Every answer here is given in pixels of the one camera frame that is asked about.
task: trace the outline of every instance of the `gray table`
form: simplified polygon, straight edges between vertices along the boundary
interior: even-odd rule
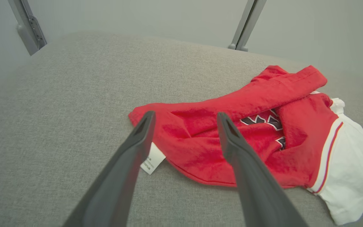
[[[151,102],[197,102],[233,92],[284,59],[158,38],[75,33],[50,43],[0,87],[0,226],[59,226]],[[321,69],[320,92],[363,126],[363,81]],[[285,190],[310,226],[334,226],[324,202]],[[129,225],[240,226],[234,188],[187,179],[164,161],[140,171]],[[363,216],[348,226],[363,226]]]

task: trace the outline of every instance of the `red stripe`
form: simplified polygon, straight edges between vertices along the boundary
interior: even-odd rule
[[[331,141],[331,144],[330,144],[329,154],[328,154],[328,156],[327,156],[326,172],[324,173],[323,183],[321,183],[320,188],[319,188],[319,189],[317,190],[317,192],[315,192],[315,193],[319,193],[319,191],[321,191],[321,189],[323,188],[324,183],[326,183],[326,179],[327,179],[327,172],[329,171],[329,162],[330,162],[330,154],[331,154],[331,150],[333,149],[334,141],[335,141],[335,140],[336,140],[336,138],[337,138],[337,133],[338,133],[338,131],[340,130],[341,126],[343,126],[343,123],[342,123],[342,122],[341,122],[341,124],[337,127],[337,129],[336,129],[336,133],[334,134],[333,140]]]

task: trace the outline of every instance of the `gray upholstered table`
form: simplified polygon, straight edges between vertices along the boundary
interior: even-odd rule
[[[150,102],[197,102],[233,92],[269,56],[157,38],[76,33],[48,44],[0,87],[0,226],[59,226]],[[363,126],[363,81],[320,69],[319,91],[346,102]],[[334,226],[324,202],[285,191],[310,226]],[[236,189],[198,184],[164,161],[140,171],[129,225],[244,225]],[[360,221],[348,226],[363,226]]]

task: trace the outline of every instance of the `black and white graphic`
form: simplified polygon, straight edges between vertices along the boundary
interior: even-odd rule
[[[277,114],[277,112],[275,111],[275,109],[271,109],[270,111],[271,111],[271,112],[272,112],[275,116],[279,117],[279,116],[278,116],[278,114]]]
[[[256,119],[252,119],[250,117],[247,118],[243,118],[240,120],[241,122],[243,122],[246,125],[253,125],[253,124],[258,124],[258,123],[265,123],[265,119],[260,117],[259,115],[256,116]]]
[[[276,140],[279,144],[281,144],[281,149],[280,151],[285,149],[285,137],[281,137],[279,139]]]
[[[274,126],[275,130],[280,131],[282,130],[282,124],[277,119],[272,117],[271,115],[268,117],[267,123]]]
[[[251,117],[243,118],[240,120],[245,125],[253,125],[253,124],[259,124],[259,123],[267,123],[269,125],[272,125],[276,131],[282,130],[282,124],[280,121],[275,119],[273,116],[269,115],[268,119],[264,119],[260,117],[259,115],[256,115],[255,119],[252,119]]]

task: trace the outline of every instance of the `red fabric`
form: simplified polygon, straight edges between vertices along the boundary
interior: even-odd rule
[[[330,162],[330,155],[331,155],[331,151],[333,149],[334,141],[336,140],[338,131],[340,130],[340,128],[342,126],[343,126],[343,123],[341,122],[341,124],[336,129],[336,133],[334,134],[333,141],[331,141],[330,148],[329,148],[329,154],[327,156],[327,163]],[[329,165],[326,165],[326,171],[324,172],[323,182],[321,183],[320,188],[317,191],[313,192],[314,194],[319,193],[321,191],[321,189],[323,188],[323,186],[324,186],[324,184],[326,183],[326,180],[327,180],[328,172],[329,172]]]
[[[326,83],[313,66],[297,73],[268,66],[229,95],[204,102],[152,103],[135,108],[129,118],[135,126],[147,111],[155,111],[153,142],[169,163],[197,182],[236,187],[216,127],[217,113],[225,112],[282,187],[311,187],[317,178],[324,141],[337,119],[327,95],[309,95]],[[256,121],[257,115],[260,121],[273,118],[281,122],[284,129],[266,122],[248,124],[251,120],[247,117]],[[283,136],[284,148],[280,143]]]

